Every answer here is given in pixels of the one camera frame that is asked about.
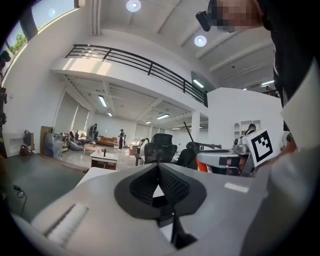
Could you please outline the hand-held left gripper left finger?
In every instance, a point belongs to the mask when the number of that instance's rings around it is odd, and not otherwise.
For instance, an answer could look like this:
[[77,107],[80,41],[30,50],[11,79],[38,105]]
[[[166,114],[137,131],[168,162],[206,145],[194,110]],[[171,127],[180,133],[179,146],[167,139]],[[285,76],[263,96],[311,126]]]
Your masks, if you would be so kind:
[[122,179],[114,189],[118,205],[137,219],[157,220],[161,216],[153,206],[153,195],[158,187],[158,164],[145,164],[139,170]]

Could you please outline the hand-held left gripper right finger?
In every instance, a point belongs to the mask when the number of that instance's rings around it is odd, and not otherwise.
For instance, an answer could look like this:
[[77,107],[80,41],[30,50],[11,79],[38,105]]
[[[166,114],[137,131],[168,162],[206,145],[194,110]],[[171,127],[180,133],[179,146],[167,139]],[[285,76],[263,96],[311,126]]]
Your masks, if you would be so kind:
[[158,185],[177,216],[193,215],[207,197],[200,181],[167,163],[158,164]]

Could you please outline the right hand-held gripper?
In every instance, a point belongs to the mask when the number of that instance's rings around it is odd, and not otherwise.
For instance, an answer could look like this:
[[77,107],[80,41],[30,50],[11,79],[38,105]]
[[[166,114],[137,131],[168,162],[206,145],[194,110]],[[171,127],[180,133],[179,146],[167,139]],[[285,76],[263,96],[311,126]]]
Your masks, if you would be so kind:
[[196,161],[214,174],[252,177],[257,167],[272,158],[274,149],[266,128],[250,130],[234,140],[230,149],[215,148],[196,154]]

